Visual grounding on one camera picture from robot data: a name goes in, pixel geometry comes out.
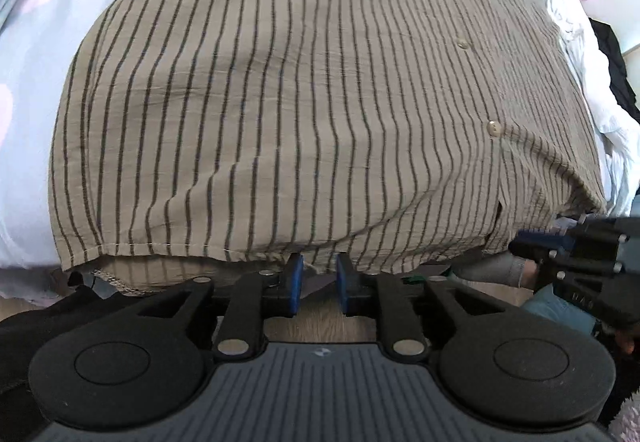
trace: striped shirt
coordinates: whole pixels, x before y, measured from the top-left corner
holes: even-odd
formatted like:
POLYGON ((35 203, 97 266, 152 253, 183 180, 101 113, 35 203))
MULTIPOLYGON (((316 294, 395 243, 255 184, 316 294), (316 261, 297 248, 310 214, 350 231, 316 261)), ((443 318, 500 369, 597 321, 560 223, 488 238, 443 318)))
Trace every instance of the striped shirt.
POLYGON ((63 268, 135 257, 130 287, 290 252, 407 271, 603 204, 542 0, 116 0, 50 161, 63 268))

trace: metal screw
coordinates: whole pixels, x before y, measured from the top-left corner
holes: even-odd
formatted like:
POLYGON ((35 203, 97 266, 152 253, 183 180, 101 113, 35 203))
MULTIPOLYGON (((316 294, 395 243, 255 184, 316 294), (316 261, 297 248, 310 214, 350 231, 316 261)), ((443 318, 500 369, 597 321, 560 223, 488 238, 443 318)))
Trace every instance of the metal screw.
POLYGON ((242 339, 225 339, 218 343, 218 351, 226 356, 241 356, 249 350, 249 344, 242 339))
POLYGON ((424 344, 415 339, 402 339, 394 343, 394 352, 401 356, 419 356, 424 351, 424 344))

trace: white garment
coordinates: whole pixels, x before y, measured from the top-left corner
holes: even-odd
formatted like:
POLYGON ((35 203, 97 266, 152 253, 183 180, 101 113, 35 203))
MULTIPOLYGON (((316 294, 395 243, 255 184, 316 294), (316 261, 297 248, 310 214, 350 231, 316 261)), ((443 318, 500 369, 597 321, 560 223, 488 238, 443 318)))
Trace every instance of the white garment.
POLYGON ((580 0, 545 0, 560 44, 604 143, 611 192, 609 216, 628 216, 640 185, 640 125, 618 105, 609 85, 609 59, 598 48, 580 0))

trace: shirt button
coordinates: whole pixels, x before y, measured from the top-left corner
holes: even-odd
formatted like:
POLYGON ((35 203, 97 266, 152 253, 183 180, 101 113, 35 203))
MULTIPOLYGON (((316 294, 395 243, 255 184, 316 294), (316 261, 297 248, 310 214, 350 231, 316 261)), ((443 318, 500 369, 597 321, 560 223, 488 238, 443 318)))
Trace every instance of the shirt button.
POLYGON ((502 124, 500 124, 496 120, 490 120, 489 122, 487 122, 486 130, 492 137, 498 138, 502 136, 502 124))

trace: blue cloth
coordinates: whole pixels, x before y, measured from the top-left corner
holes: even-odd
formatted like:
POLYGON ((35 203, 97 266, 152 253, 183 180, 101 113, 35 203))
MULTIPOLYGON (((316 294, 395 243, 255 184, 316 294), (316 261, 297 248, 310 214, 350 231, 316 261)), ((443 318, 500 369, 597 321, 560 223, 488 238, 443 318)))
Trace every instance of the blue cloth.
POLYGON ((587 335, 591 335, 596 324, 593 316, 556 296, 553 285, 547 285, 533 294, 522 308, 587 335))

